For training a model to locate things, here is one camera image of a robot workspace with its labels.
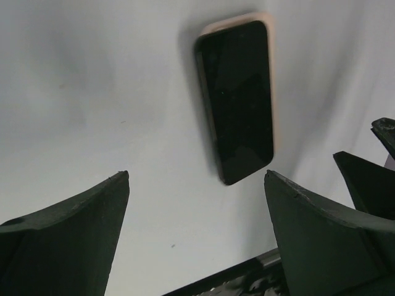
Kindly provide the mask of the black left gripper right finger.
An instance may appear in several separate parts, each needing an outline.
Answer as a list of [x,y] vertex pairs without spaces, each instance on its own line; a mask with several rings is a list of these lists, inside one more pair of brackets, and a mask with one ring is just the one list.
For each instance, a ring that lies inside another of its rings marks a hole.
[[394,295],[394,222],[275,171],[265,196],[291,295]]

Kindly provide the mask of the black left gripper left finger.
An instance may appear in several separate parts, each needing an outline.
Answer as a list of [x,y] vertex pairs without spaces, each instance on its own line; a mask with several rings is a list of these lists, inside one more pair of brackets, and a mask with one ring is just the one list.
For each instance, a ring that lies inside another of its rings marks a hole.
[[1,295],[104,295],[129,199],[119,171],[1,225]]

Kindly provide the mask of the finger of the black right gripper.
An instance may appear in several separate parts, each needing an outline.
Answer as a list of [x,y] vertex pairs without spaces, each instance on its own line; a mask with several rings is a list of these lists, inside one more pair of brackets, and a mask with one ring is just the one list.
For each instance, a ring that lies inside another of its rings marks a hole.
[[355,209],[394,219],[394,171],[347,152],[333,158],[346,182]]
[[385,168],[393,170],[395,157],[394,119],[383,117],[373,121],[371,131],[388,151]]

